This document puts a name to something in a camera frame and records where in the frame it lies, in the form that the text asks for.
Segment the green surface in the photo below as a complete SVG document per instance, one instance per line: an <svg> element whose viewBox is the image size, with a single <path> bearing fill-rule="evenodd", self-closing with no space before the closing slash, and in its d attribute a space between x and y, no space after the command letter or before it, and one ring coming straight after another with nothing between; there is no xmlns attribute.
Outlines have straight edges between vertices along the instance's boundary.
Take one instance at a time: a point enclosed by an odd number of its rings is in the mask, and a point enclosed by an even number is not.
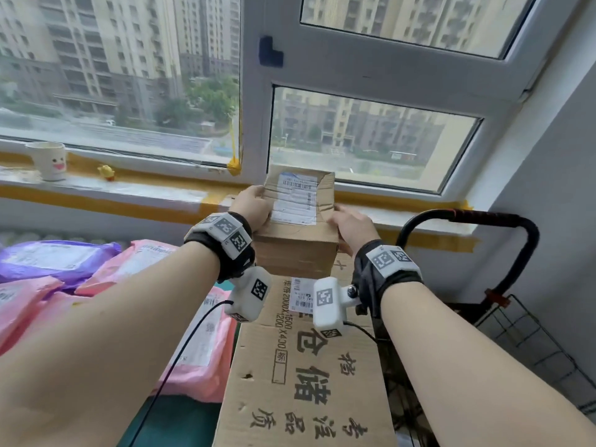
<svg viewBox="0 0 596 447"><path fill-rule="evenodd" d="M228 281L215 284L223 290L232 290ZM240 324L236 328L234 348ZM122 436L117 447L128 447L141 419L151 403L149 397ZM219 403L201 403L185 395L161 395L147 418L134 447L210 447L218 423Z"/></svg>

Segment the forearm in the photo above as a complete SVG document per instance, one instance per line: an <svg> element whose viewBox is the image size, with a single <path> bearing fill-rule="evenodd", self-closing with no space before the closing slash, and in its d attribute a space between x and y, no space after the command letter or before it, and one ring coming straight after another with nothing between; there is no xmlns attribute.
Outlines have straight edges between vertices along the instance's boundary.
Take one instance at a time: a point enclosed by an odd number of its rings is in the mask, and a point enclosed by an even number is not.
<svg viewBox="0 0 596 447"><path fill-rule="evenodd" d="M217 256L190 242L73 308L60 323L0 358L0 412L10 411L13 423L24 423L23 433L27 424L42 422L36 414L59 414L52 431L69 424L96 427L103 440L116 436L115 444L166 368L218 273ZM20 408L32 416L21 418Z"/></svg>
<svg viewBox="0 0 596 447"><path fill-rule="evenodd" d="M442 446L594 444L586 417L424 285L391 286L381 309Z"/></svg>

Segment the window sill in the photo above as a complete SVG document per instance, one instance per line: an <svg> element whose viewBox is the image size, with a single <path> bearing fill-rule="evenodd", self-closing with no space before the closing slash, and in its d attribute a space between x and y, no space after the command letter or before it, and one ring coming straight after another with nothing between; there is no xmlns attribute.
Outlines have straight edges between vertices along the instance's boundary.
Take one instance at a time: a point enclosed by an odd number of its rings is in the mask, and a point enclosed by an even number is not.
<svg viewBox="0 0 596 447"><path fill-rule="evenodd" d="M108 182L76 175L69 175L58 182L45 182L32 169L0 167L0 197L189 225L214 211L227 210L231 205L234 190L225 185L218 192L212 190L118 180ZM416 215L413 211L346 205L369 216L387 241L395 241L404 223ZM431 220L417 228L411 245L472 252L476 240L470 235L474 228L472 225Z"/></svg>

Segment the hand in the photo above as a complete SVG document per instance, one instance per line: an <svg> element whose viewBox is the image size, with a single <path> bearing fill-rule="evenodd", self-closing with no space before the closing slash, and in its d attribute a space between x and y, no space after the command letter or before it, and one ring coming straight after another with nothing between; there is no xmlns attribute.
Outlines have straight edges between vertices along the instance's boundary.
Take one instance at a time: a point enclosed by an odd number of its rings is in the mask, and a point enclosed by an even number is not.
<svg viewBox="0 0 596 447"><path fill-rule="evenodd" d="M366 243L381 238L368 216L345 205L336 204L335 209L329 222L339 228L341 239L347 243L340 244L342 252L354 257Z"/></svg>
<svg viewBox="0 0 596 447"><path fill-rule="evenodd" d="M262 185L248 187L236 196L229 208L230 211L241 214L248 221L253 232L267 221L273 210L273 201L261 198L263 192Z"/></svg>

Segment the metal wire basket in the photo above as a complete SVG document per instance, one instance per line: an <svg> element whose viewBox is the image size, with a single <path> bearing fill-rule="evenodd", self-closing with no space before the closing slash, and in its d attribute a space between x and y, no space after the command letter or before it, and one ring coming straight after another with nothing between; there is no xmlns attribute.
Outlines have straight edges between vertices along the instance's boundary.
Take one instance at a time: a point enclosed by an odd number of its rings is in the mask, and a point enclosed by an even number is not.
<svg viewBox="0 0 596 447"><path fill-rule="evenodd" d="M596 383L515 295L507 299L476 327L596 423Z"/></svg>

